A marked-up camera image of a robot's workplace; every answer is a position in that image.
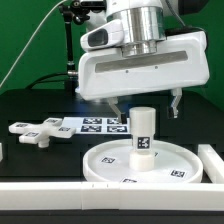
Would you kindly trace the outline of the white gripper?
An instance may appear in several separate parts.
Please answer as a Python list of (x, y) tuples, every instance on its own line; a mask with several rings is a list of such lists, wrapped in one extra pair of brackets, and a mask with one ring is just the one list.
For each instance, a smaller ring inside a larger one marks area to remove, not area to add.
[(118, 122), (126, 124), (117, 97), (171, 90), (168, 117), (176, 119), (181, 88), (203, 85), (209, 79), (206, 47), (206, 35), (199, 31), (169, 36), (157, 44), (156, 53), (144, 56), (124, 58), (119, 48), (88, 52), (79, 61), (80, 94), (86, 100), (108, 98)]

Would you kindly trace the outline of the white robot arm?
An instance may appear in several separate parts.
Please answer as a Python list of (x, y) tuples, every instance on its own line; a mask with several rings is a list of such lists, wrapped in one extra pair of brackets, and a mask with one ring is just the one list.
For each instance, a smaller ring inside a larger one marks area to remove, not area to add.
[(165, 33), (163, 18), (179, 13), (179, 0), (106, 0), (106, 21), (80, 39), (78, 81), (86, 100), (107, 99), (112, 108), (120, 96), (169, 90), (169, 116), (178, 116), (185, 87), (209, 79), (207, 36), (183, 27)]

